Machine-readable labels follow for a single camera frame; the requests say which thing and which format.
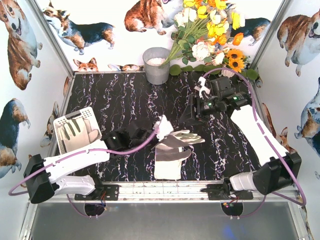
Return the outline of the white work glove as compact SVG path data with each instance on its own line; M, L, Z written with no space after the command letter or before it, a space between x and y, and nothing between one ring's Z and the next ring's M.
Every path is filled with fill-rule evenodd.
M187 143L188 145L204 143L206 141L200 135L190 132L190 130L175 131L170 135L179 141Z

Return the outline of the grey palm work glove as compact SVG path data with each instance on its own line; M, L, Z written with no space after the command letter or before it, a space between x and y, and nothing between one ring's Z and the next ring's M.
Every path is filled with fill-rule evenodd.
M155 146L154 178L156 180L181 179L182 162L192 154L190 149L184 150L188 145L170 134Z

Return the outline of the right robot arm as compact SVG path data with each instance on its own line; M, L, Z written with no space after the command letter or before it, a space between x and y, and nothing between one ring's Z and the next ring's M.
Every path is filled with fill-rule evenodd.
M215 113L225 113L242 131L255 151L261 167L229 177L233 191L256 191L268 195L294 184L302 159L282 146L259 118L250 95L236 91L227 77L210 80L201 76L191 93L180 123L187 126L209 121Z

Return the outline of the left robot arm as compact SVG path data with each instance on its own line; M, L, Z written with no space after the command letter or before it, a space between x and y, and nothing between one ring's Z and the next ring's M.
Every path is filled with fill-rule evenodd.
M40 204L53 196L70 194L74 194L77 200L100 199L107 187L97 175L75 176L73 173L135 153L148 146L155 136L150 124L131 122L128 127L111 131L71 152L46 158L33 155L23 174L30 202Z

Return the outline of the white perforated storage basket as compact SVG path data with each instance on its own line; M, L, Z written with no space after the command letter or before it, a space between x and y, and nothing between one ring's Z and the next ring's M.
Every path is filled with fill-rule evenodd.
M86 147L102 138L90 106L55 119L53 126L60 154Z

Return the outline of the grey metal bucket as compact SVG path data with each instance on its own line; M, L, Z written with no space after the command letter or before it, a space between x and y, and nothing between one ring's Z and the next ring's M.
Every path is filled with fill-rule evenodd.
M169 78L170 62L166 62L170 51L164 47L147 49L142 59L144 62L147 81L153 85L162 85Z

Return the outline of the artificial flower bouquet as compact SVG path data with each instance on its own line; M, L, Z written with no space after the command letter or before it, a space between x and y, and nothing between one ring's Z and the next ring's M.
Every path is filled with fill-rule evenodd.
M249 57L237 46L258 30L226 0L185 0L173 19L173 44L161 67L180 59L184 65L203 62L206 67L223 67L255 80L258 73L248 69Z

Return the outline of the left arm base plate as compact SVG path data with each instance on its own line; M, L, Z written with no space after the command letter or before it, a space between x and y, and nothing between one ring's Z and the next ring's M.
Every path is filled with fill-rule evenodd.
M97 187L89 195L75 194L76 201L117 201L119 197L119 188L117 184L103 184Z

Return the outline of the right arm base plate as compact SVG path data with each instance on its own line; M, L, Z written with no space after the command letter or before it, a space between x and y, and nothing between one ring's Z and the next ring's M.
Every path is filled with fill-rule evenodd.
M201 190L207 193L209 200L233 200L238 197L239 200L252 200L253 193L246 190L228 192L221 184L208 184Z

